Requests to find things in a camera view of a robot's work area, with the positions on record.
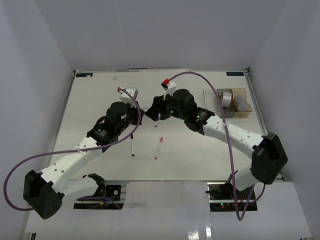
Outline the black marker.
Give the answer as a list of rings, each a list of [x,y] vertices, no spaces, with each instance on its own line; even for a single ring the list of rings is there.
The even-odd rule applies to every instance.
[[[131,156],[135,156],[135,149],[134,149],[134,136],[133,134],[130,136],[130,147],[131,147]]]

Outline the pink marker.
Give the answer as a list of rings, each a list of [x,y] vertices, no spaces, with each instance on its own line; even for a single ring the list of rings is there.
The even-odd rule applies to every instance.
[[[156,152],[155,152],[155,156],[154,156],[154,159],[157,160],[158,157],[159,157],[159,154],[160,154],[160,150],[161,150],[161,146],[162,146],[162,143],[163,143],[163,137],[161,136],[160,139],[159,139],[159,142],[158,142],[158,145],[157,145],[157,149],[156,149]]]

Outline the large tape roll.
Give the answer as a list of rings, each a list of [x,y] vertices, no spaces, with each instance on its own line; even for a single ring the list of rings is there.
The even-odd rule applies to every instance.
[[[233,99],[232,92],[224,91],[222,93],[222,100],[221,100],[222,107],[223,108],[229,108],[230,105],[231,105],[232,99]]]

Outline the paper clip jar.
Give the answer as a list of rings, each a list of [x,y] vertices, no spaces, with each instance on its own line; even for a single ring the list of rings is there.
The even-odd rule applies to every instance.
[[[247,102],[247,97],[245,94],[239,93],[237,95],[235,95],[234,97],[234,101],[238,104],[240,103],[246,103]]]
[[[243,103],[238,104],[237,110],[239,112],[251,112],[252,108],[247,102],[243,102]]]

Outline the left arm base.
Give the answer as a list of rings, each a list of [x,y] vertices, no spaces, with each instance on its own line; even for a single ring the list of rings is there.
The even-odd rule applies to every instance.
[[[73,208],[75,210],[121,210],[126,199],[126,188],[124,185],[106,185],[101,198],[77,200]]]

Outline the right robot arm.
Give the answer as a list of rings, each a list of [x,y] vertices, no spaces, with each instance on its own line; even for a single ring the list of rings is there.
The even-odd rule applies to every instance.
[[[212,111],[198,107],[194,96],[187,89],[176,90],[173,95],[154,97],[145,114],[155,122],[170,117],[183,120],[191,131],[230,144],[249,157],[250,165],[231,173],[225,183],[226,195],[233,200],[257,183],[271,185],[288,162],[276,134],[269,132],[261,135],[224,123]]]

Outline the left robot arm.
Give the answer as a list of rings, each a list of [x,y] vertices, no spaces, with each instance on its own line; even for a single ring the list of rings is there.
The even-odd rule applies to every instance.
[[[119,136],[130,126],[141,124],[144,111],[137,101],[117,101],[98,119],[73,151],[39,172],[31,170],[24,179],[23,199],[44,220],[52,217],[68,200],[99,200],[106,194],[106,182],[96,173],[70,182],[70,178],[91,160],[111,146],[120,143]]]

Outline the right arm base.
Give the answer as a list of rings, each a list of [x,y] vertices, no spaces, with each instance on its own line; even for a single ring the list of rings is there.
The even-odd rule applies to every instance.
[[[255,203],[256,195],[253,191],[249,199],[251,187],[246,188],[243,191],[236,191],[236,200],[238,204],[239,212],[245,209],[246,203],[248,206],[247,211],[257,211],[258,207]],[[236,204],[233,195],[233,187],[228,184],[218,184],[209,182],[207,184],[207,190],[205,192],[208,194],[209,207],[212,213],[223,213],[223,212],[235,212]]]

